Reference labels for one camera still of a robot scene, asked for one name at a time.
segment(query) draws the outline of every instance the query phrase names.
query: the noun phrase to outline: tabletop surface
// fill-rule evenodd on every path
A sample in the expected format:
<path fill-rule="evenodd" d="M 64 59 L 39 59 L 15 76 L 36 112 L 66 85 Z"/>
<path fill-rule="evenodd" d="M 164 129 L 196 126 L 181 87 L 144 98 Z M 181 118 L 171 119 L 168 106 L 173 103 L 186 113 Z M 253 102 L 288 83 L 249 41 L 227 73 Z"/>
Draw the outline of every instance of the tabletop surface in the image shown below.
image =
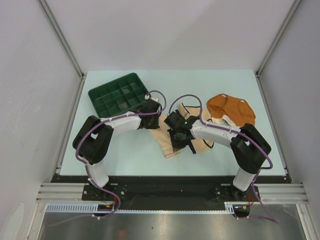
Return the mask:
<path fill-rule="evenodd" d="M 256 115 L 255 127 L 272 148 L 269 156 L 273 162 L 273 169 L 262 170 L 260 175 L 285 175 L 256 77 L 250 69 L 89 71 L 60 175 L 86 175 L 84 165 L 75 158 L 76 151 L 72 147 L 72 142 L 87 117 L 96 115 L 88 91 L 132 72 L 138 74 L 149 91 L 159 90 L 165 95 L 168 103 L 165 114 L 171 103 L 184 94 L 198 96 L 204 107 L 210 98 L 221 93 L 246 100 Z M 159 102 L 163 106 L 164 101 L 160 95 L 155 93 L 152 96 L 159 97 Z M 195 98 L 186 97 L 178 101 L 173 109 L 177 109 L 179 103 L 199 106 Z M 112 176 L 228 176 L 237 174 L 239 168 L 232 150 L 220 144 L 215 144 L 213 149 L 198 154 L 192 154 L 186 147 L 179 155 L 165 158 L 161 147 L 147 129 L 132 130 L 113 136 L 103 161 L 107 174 Z"/>

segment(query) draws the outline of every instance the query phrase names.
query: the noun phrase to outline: gray wall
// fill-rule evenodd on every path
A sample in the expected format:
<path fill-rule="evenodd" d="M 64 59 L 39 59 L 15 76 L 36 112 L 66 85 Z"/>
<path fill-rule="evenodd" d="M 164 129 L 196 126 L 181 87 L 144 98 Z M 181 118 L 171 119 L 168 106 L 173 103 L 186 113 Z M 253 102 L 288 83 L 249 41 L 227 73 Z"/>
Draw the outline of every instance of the gray wall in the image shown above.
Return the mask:
<path fill-rule="evenodd" d="M 289 171 L 320 223 L 320 0 L 305 0 L 261 82 Z"/>
<path fill-rule="evenodd" d="M 0 23 L 0 235 L 23 203 L 22 239 L 79 78 L 36 0 L 1 1 Z"/>

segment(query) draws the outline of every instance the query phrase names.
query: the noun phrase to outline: folded cloth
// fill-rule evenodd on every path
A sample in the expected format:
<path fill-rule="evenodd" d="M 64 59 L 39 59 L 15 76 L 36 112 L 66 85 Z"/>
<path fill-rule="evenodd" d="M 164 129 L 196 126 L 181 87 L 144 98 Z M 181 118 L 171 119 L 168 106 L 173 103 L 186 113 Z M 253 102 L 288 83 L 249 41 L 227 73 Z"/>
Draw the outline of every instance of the folded cloth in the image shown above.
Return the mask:
<path fill-rule="evenodd" d="M 223 124 L 226 121 L 232 127 L 256 123 L 256 115 L 244 99 L 222 93 L 211 98 L 206 106 L 214 123 Z"/>
<path fill-rule="evenodd" d="M 200 115 L 199 106 L 184 106 L 183 103 L 179 104 L 178 111 L 185 119 L 188 119 L 189 116 Z M 208 112 L 208 110 L 205 108 L 202 108 L 202 119 L 204 121 L 212 122 L 210 112 Z M 208 141 L 204 139 L 193 139 L 191 140 L 191 143 L 194 147 L 195 153 L 197 154 L 206 152 L 214 147 L 213 141 Z"/>
<path fill-rule="evenodd" d="M 167 116 L 161 115 L 159 117 L 159 128 L 158 129 L 149 129 L 151 135 L 160 145 L 164 157 L 171 158 L 175 155 L 180 154 L 179 151 L 174 151 L 171 144 L 171 139 L 168 130 L 170 129 L 167 124 L 165 124 L 165 119 Z"/>

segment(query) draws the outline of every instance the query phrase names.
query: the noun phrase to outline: white table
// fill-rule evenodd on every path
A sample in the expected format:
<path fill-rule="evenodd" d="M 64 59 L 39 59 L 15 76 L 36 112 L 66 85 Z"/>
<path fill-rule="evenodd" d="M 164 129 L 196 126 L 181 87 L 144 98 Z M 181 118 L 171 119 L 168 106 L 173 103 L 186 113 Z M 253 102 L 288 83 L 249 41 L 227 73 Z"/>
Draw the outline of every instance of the white table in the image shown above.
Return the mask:
<path fill-rule="evenodd" d="M 206 106 L 210 98 L 221 93 L 245 99 L 256 115 L 256 128 L 272 148 L 269 156 L 274 167 L 271 170 L 261 171 L 260 175 L 285 175 L 254 72 L 243 69 L 89 71 L 62 162 L 60 172 L 62 176 L 86 175 L 84 165 L 75 158 L 72 142 L 87 117 L 96 115 L 88 91 L 132 72 L 138 74 L 149 91 L 161 91 L 166 96 L 169 106 L 177 97 L 184 94 L 199 96 L 203 106 Z M 155 93 L 152 96 L 159 97 L 163 106 L 161 96 Z M 188 106 L 199 105 L 192 97 L 181 99 L 181 102 Z M 146 129 L 133 130 L 112 137 L 103 161 L 107 173 L 114 176 L 227 176 L 235 175 L 239 168 L 233 152 L 219 144 L 200 154 L 192 154 L 186 147 L 179 155 L 164 158 L 160 146 Z"/>

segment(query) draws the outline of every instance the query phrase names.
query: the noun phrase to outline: orange cloth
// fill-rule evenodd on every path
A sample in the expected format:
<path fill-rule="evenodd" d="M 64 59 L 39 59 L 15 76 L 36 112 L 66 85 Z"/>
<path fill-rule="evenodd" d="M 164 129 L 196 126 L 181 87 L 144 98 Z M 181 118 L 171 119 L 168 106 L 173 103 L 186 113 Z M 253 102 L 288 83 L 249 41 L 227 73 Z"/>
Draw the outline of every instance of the orange cloth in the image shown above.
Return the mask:
<path fill-rule="evenodd" d="M 215 123 L 222 124 L 226 121 L 230 126 L 240 127 L 246 123 L 256 123 L 256 115 L 244 99 L 222 93 L 211 98 L 206 106 Z"/>

